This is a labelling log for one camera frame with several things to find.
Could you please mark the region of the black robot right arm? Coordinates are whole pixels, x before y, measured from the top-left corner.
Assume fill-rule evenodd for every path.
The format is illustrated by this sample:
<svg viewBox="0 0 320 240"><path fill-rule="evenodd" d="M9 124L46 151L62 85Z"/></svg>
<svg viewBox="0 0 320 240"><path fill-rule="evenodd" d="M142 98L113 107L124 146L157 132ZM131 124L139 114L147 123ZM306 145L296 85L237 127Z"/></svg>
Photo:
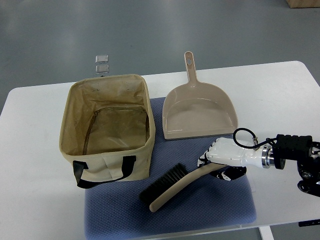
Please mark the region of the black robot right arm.
<svg viewBox="0 0 320 240"><path fill-rule="evenodd" d="M240 143L237 133L246 131L252 136L252 145ZM257 154L256 162L267 169L271 166L283 170L287 160L296 161L297 171L301 180L298 189L306 194L320 196L320 143L313 141L312 136L278 134L274 138L267 138L259 143L253 131L247 128L237 128L233 132L234 143L243 148L245 153L250 150Z"/></svg>

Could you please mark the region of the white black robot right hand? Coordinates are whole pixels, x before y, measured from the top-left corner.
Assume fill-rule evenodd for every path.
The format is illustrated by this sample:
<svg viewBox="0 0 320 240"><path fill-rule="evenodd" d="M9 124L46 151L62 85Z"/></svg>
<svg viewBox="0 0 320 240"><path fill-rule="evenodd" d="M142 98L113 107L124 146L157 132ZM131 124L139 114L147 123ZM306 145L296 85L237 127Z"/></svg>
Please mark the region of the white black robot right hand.
<svg viewBox="0 0 320 240"><path fill-rule="evenodd" d="M269 144L255 149L249 146L250 143L246 141L241 140L240 144L236 144L231 138L217 138L199 157L197 166L200 168L210 163L222 165L222 168L212 171L210 175L220 180L233 181L247 173L247 166L268 169L275 165Z"/></svg>

